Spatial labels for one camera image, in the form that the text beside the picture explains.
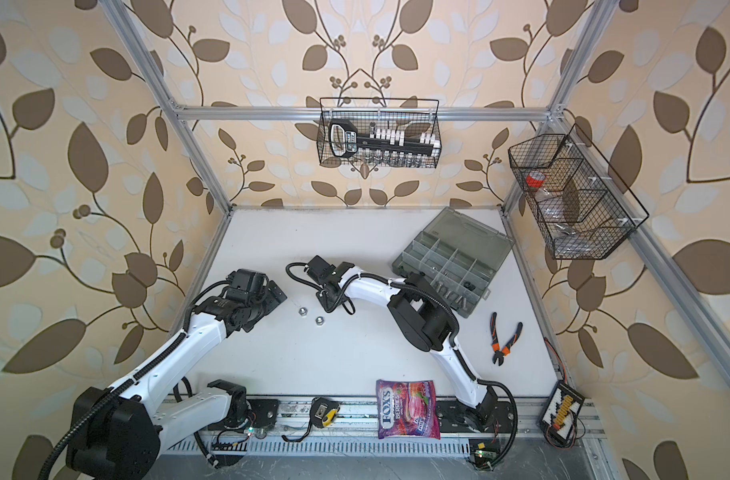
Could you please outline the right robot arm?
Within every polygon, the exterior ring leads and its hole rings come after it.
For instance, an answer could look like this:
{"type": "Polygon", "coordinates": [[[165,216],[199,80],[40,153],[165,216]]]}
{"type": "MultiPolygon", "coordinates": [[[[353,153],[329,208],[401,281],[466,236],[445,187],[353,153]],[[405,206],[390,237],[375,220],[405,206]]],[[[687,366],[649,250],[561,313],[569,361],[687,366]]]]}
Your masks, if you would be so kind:
{"type": "Polygon", "coordinates": [[[320,256],[302,265],[306,277],[297,281],[312,287],[325,312],[342,307],[355,312],[356,300],[384,307],[406,340],[432,355],[446,375],[456,400],[464,406],[465,421],[477,432],[514,434],[519,412],[511,391],[498,381],[484,380],[467,360],[457,337],[460,324],[448,302],[424,276],[391,279],[369,273],[350,262],[337,266],[320,256]]]}

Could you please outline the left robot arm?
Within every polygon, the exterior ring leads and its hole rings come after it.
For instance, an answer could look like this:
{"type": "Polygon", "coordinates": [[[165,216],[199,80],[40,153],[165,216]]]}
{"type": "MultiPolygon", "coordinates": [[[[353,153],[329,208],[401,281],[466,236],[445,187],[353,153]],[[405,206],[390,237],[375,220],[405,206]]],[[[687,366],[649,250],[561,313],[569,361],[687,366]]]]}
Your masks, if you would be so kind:
{"type": "Polygon", "coordinates": [[[251,435],[270,425],[244,386],[214,380],[173,404],[169,394],[231,334],[250,332],[287,299],[265,274],[240,269],[198,294],[182,328],[131,373],[105,389],[91,387],[75,401],[71,427],[38,474],[50,477],[60,456],[68,468],[96,479],[142,479],[160,454],[211,424],[251,435]]]}

